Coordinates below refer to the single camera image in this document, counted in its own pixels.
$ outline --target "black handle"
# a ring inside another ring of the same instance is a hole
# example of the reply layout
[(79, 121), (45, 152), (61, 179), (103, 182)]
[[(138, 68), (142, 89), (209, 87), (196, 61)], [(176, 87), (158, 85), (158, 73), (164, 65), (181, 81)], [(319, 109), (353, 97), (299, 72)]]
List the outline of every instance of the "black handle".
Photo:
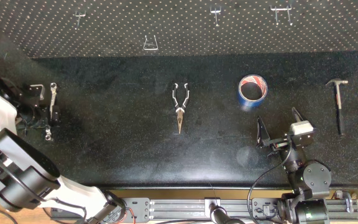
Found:
[(342, 115), (342, 109), (338, 109), (338, 129), (339, 129), (339, 135), (344, 136), (345, 135), (345, 127), (344, 127), (344, 120)]
[(179, 103), (177, 100), (177, 89), (178, 89), (178, 84), (174, 84), (173, 85), (173, 90), (172, 90), (172, 98), (173, 98), (173, 104), (175, 105), (175, 110), (179, 109)]
[(190, 95), (189, 84), (188, 83), (185, 84), (185, 88), (186, 88), (186, 98), (185, 98), (185, 100), (183, 102), (183, 107), (186, 108), (187, 104), (189, 103), (189, 95)]

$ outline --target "blue tape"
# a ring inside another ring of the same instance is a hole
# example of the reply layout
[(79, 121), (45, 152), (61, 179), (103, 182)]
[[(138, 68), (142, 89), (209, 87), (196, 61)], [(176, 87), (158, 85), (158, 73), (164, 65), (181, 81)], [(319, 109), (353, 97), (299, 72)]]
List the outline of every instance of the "blue tape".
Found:
[[(257, 84), (258, 87), (260, 88), (260, 90), (262, 90), (262, 97), (260, 97), (258, 100), (250, 100), (250, 99), (246, 98), (241, 92), (241, 87), (243, 85), (245, 85), (246, 83)], [(266, 81), (258, 75), (247, 75), (246, 77), (242, 78), (242, 80), (240, 81), (237, 95), (239, 98), (239, 102), (242, 106), (245, 106), (248, 108), (253, 108), (253, 107), (259, 106), (263, 102), (263, 100), (265, 99), (265, 97), (267, 95)]]

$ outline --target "black table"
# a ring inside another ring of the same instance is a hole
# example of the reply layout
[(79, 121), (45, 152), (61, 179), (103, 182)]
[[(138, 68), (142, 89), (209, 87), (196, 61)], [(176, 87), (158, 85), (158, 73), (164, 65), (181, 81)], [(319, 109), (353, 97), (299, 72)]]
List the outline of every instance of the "black table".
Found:
[[(16, 82), (58, 83), (62, 126), (54, 142), (40, 131), (24, 138), (77, 182), (109, 189), (249, 188), (280, 163), (256, 149), (257, 116), (273, 138), (295, 122), (294, 106), (316, 127), (309, 159), (332, 169), (333, 188), (358, 189), (358, 52), (251, 54), (202, 57), (51, 58), (0, 75)], [(265, 101), (249, 112), (237, 100), (239, 80), (258, 74)], [(341, 85), (346, 137), (337, 134), (332, 78)], [(190, 85), (178, 134), (172, 84)], [(261, 188), (289, 189), (283, 169)]]

